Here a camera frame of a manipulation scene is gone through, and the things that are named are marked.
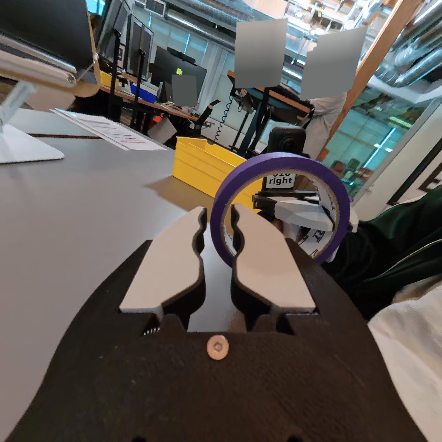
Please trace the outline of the black framed marker sign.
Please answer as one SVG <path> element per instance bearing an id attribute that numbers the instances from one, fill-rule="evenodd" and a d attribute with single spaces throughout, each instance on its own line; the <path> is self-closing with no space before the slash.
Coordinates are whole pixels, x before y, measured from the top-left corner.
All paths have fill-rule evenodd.
<path id="1" fill-rule="evenodd" d="M 406 180 L 400 185 L 398 190 L 390 197 L 387 201 L 388 206 L 394 206 L 399 204 L 400 199 L 405 195 L 406 191 L 415 187 L 416 181 L 420 180 L 423 174 L 426 174 L 426 170 L 431 165 L 431 163 L 436 159 L 442 150 L 442 139 L 432 147 L 428 154 L 418 163 L 412 173 L 406 178 Z M 425 179 L 422 180 L 420 185 L 416 187 L 418 191 L 423 193 L 428 193 L 433 190 L 436 186 L 441 185 L 441 170 L 442 164 L 439 163 L 437 167 L 430 170 Z"/>

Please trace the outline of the silver ventilation duct bundle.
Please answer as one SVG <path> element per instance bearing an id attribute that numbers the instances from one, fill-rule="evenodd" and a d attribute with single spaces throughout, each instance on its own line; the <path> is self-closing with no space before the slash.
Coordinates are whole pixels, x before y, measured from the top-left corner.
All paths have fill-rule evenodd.
<path id="1" fill-rule="evenodd" d="M 427 30 L 401 41 L 379 65 L 374 76 L 391 87 L 406 87 L 442 64 L 441 29 Z"/>

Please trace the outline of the blue storage crate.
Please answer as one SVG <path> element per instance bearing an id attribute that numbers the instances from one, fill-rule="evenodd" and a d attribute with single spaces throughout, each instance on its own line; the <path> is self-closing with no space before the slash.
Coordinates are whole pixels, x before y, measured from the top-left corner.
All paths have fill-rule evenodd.
<path id="1" fill-rule="evenodd" d="M 130 91 L 135 96 L 137 90 L 137 85 L 135 83 L 130 83 Z M 157 100 L 157 91 L 152 90 L 143 84 L 140 85 L 138 99 L 149 103 L 155 103 Z"/>

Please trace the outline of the laminated paper sheet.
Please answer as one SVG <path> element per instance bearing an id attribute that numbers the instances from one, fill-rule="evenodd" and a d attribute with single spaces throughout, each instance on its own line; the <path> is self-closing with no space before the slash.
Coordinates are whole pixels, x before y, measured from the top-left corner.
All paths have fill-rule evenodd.
<path id="1" fill-rule="evenodd" d="M 125 151 L 162 151 L 166 149 L 163 145 L 146 138 L 139 132 L 106 117 L 75 113 L 59 108 L 51 109 L 51 112 Z"/>

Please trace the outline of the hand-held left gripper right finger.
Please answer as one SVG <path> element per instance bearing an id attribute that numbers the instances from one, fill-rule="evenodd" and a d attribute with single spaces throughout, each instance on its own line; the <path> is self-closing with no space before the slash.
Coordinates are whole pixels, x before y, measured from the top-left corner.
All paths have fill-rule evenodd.
<path id="1" fill-rule="evenodd" d="M 231 298 L 245 318 L 313 313 L 316 304 L 284 235 L 240 203 L 231 207 Z"/>

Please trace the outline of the tan backed monitor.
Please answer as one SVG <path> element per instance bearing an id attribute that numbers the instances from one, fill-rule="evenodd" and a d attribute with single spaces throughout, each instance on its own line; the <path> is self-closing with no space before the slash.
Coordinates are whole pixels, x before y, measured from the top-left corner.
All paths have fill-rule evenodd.
<path id="1" fill-rule="evenodd" d="M 2 0 L 1 76 L 90 97 L 101 86 L 84 0 Z"/>

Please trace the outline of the black monitor on arm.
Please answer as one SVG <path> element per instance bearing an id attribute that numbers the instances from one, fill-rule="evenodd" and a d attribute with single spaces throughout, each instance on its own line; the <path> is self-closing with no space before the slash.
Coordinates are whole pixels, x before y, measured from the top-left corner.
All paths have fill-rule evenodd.
<path id="1" fill-rule="evenodd" d="M 125 0 L 105 1 L 96 36 L 96 49 L 100 70 L 110 73 L 113 65 L 114 46 L 116 35 L 122 37 L 124 25 L 129 16 L 131 7 Z"/>
<path id="2" fill-rule="evenodd" d="M 138 77 L 140 65 L 141 79 L 148 80 L 148 70 L 152 52 L 154 33 L 133 14 L 128 17 L 123 68 L 127 74 Z"/>

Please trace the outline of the yellow plastic bin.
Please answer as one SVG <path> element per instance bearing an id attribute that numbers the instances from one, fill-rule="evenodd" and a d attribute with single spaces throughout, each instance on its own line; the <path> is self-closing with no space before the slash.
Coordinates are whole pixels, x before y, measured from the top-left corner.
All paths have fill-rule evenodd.
<path id="1" fill-rule="evenodd" d="M 215 197 L 224 179 L 246 159 L 206 139 L 177 137 L 172 176 Z"/>

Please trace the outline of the purple masking tape roll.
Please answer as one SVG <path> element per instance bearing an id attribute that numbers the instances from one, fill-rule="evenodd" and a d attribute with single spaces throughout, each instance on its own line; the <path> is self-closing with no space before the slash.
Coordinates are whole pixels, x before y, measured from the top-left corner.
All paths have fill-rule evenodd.
<path id="1" fill-rule="evenodd" d="M 309 256 L 323 263 L 338 250 L 347 233 L 351 213 L 350 199 L 341 180 L 330 169 L 312 159 L 287 152 L 266 153 L 246 160 L 233 169 L 222 181 L 214 197 L 210 219 L 211 237 L 218 255 L 229 267 L 236 253 L 231 252 L 223 232 L 228 207 L 254 181 L 285 171 L 308 177 L 319 192 L 320 202 L 325 204 L 331 215 L 335 215 L 333 233 L 325 233 Z"/>

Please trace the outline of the wooden post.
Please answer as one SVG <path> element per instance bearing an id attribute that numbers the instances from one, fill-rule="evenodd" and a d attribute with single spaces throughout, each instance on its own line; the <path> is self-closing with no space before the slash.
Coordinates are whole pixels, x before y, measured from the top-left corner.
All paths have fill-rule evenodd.
<path id="1" fill-rule="evenodd" d="M 380 63 L 384 60 L 387 52 L 395 42 L 396 38 L 399 36 L 400 32 L 412 19 L 416 11 L 421 7 L 422 3 L 423 1 L 420 0 L 395 1 L 392 12 L 386 19 L 386 22 L 383 24 L 381 30 L 378 32 L 374 42 L 363 56 L 362 61 L 357 66 L 355 77 L 351 85 L 352 88 L 345 90 L 347 91 L 345 104 L 330 131 L 329 138 L 327 139 L 324 147 L 334 135 L 335 131 L 348 114 L 356 99 L 361 95 L 363 89 L 368 84 L 370 78 L 374 75 Z"/>

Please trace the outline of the black office chair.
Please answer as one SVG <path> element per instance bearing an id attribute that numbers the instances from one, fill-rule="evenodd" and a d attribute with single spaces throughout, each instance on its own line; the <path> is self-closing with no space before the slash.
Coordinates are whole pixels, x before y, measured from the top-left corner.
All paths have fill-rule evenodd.
<path id="1" fill-rule="evenodd" d="M 211 115 L 214 106 L 216 106 L 218 103 L 220 103 L 220 100 L 218 100 L 218 99 L 210 102 L 209 105 L 206 107 L 206 109 L 201 114 L 201 116 L 195 121 L 194 131 L 196 133 L 201 134 L 203 125 L 205 124 L 207 118 Z"/>

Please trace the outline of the white monitor stand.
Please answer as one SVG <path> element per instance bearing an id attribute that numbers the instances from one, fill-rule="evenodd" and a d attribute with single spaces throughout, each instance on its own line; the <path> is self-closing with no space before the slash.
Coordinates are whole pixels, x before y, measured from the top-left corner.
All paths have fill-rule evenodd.
<path id="1" fill-rule="evenodd" d="M 16 129 L 8 122 L 36 91 L 36 86 L 19 81 L 0 107 L 0 163 L 27 163 L 61 160 L 64 154 L 50 145 Z"/>

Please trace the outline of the black monitor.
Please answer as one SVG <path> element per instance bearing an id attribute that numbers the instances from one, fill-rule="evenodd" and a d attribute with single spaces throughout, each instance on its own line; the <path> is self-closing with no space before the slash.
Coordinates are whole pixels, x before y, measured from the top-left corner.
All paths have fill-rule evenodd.
<path id="1" fill-rule="evenodd" d="M 198 104 L 207 70 L 197 65 L 193 58 L 170 47 L 157 47 L 150 70 L 152 85 L 163 84 L 165 96 L 161 96 L 161 101 L 170 101 L 180 107 Z"/>

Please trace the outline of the grey panel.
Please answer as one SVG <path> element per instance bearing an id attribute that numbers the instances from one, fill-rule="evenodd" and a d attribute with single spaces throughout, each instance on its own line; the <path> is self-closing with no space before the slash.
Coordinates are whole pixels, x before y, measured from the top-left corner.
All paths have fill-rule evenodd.
<path id="1" fill-rule="evenodd" d="M 169 120 L 168 116 L 164 116 L 148 131 L 148 136 L 161 144 L 165 144 L 176 134 L 177 130 Z"/>

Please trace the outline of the black standing desk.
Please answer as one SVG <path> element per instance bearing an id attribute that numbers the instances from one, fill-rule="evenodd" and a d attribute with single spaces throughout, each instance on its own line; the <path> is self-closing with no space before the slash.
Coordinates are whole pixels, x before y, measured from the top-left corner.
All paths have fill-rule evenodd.
<path id="1" fill-rule="evenodd" d="M 313 117 L 314 106 L 302 100 L 289 85 L 241 89 L 235 87 L 233 71 L 228 70 L 227 77 L 233 85 L 230 97 L 248 114 L 255 111 L 240 146 L 233 145 L 234 152 L 243 158 L 249 159 L 257 154 L 255 149 L 270 120 L 306 128 Z"/>

